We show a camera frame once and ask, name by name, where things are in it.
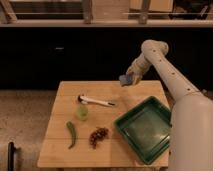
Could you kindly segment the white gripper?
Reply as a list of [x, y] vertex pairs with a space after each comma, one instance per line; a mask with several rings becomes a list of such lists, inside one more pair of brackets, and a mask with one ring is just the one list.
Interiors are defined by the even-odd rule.
[[134, 74], [133, 85], [136, 85], [141, 81], [142, 76], [149, 70], [149, 68], [149, 61], [145, 58], [144, 54], [141, 53], [127, 69], [127, 74]]

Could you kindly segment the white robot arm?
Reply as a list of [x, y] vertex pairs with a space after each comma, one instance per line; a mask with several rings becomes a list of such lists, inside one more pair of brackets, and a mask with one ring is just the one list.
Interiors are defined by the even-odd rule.
[[174, 99], [168, 171], [213, 171], [213, 100], [166, 59], [168, 51], [166, 42], [145, 40], [127, 75], [135, 85], [153, 65]]

